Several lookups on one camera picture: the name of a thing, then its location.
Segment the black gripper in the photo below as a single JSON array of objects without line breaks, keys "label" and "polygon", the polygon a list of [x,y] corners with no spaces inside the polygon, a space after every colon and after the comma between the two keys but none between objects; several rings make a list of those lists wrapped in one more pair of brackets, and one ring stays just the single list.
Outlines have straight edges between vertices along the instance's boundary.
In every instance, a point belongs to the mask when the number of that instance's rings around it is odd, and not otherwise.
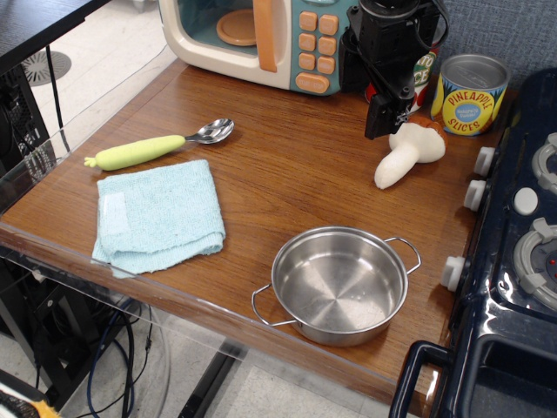
[{"label": "black gripper", "polygon": [[[365,136],[390,135],[405,123],[414,100],[413,68],[433,46],[438,8],[350,8],[340,39],[339,85],[343,92],[372,84]],[[386,95],[394,95],[393,101]]]}]

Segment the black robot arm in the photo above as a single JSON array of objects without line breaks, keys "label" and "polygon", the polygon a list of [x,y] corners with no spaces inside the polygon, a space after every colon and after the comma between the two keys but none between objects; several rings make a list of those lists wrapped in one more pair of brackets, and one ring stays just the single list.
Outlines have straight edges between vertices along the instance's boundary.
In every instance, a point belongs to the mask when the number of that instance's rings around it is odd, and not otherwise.
[{"label": "black robot arm", "polygon": [[365,136],[396,133],[408,120],[415,92],[414,66],[449,32],[442,1],[360,1],[346,12],[339,41],[339,86],[343,92],[375,90]]}]

